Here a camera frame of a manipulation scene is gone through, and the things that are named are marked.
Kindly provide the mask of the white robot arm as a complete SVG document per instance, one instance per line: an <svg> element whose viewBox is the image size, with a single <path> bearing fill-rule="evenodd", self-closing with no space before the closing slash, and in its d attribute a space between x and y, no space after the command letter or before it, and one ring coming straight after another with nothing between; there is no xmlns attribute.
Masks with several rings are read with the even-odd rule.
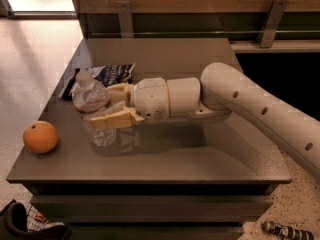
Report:
<svg viewBox="0 0 320 240"><path fill-rule="evenodd" d="M127 128L170 118L225 119L234 112L320 179L320 122L228 64L211 63L199 78L146 78L107 91L113 105L89 120L96 128Z"/></svg>

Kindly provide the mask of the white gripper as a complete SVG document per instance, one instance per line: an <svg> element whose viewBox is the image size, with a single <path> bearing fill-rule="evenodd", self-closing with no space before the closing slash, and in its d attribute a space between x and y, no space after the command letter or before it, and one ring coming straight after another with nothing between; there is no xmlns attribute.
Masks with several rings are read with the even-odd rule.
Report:
<svg viewBox="0 0 320 240"><path fill-rule="evenodd" d="M115 84L106 90L112 104L124 101L136 110L124 107L115 113L92 117L89 122L95 128L128 128L145 119L162 122L169 118L169 93L163 78L146 78L135 85Z"/></svg>

